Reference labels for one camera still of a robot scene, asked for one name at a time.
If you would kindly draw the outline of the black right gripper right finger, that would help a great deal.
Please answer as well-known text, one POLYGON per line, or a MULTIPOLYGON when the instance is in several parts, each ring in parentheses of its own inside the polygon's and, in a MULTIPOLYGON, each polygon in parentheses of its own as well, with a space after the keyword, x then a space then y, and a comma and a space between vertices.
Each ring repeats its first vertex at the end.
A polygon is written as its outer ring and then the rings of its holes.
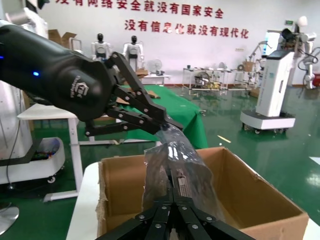
POLYGON ((252 240, 253 238, 200 209, 188 197, 174 200, 173 226, 180 240, 252 240))

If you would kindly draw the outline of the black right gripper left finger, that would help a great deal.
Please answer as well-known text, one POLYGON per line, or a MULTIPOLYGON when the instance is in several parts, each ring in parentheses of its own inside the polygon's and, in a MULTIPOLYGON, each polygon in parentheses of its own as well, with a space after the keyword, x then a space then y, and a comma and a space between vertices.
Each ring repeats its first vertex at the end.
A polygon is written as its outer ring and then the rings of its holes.
POLYGON ((99 240, 168 240, 172 229, 173 202, 157 198, 151 208, 98 237, 99 240))

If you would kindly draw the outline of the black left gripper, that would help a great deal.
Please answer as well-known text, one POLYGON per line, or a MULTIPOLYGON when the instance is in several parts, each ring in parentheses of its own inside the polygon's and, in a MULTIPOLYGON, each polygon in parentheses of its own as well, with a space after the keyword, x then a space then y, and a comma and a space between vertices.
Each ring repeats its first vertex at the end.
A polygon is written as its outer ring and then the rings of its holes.
POLYGON ((116 82, 99 61, 14 24, 0 28, 0 79, 86 122, 113 105, 116 82))

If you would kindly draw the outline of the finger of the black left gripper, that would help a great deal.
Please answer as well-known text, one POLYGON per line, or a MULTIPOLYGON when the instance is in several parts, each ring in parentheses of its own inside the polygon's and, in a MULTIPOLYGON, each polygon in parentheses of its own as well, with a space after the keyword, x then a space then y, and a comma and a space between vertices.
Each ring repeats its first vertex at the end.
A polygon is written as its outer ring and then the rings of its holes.
MULTIPOLYGON (((111 69, 113 66, 116 66, 121 76, 124 77, 128 85, 131 87, 131 91, 129 91, 127 88, 122 87, 119 84, 115 84, 111 90, 112 100, 120 98, 129 103, 133 108, 139 110, 139 112, 137 112, 138 114, 147 115, 149 118, 161 124, 160 129, 170 125, 173 125, 180 130, 183 128, 180 123, 172 120, 168 116, 165 107, 153 102, 152 98, 144 88, 144 85, 139 80, 137 74, 134 72, 126 58, 121 53, 113 52, 111 57, 105 61, 105 65, 109 69, 111 69)), ((118 106, 109 105, 105 113, 107 113, 109 109, 115 107, 118 106)))
POLYGON ((84 134, 87 137, 93 137, 140 129, 154 135, 161 129, 161 124, 147 115, 131 112, 123 108, 111 108, 107 111, 106 115, 121 120, 121 122, 107 125, 95 125, 94 120, 90 120, 85 122, 84 134))

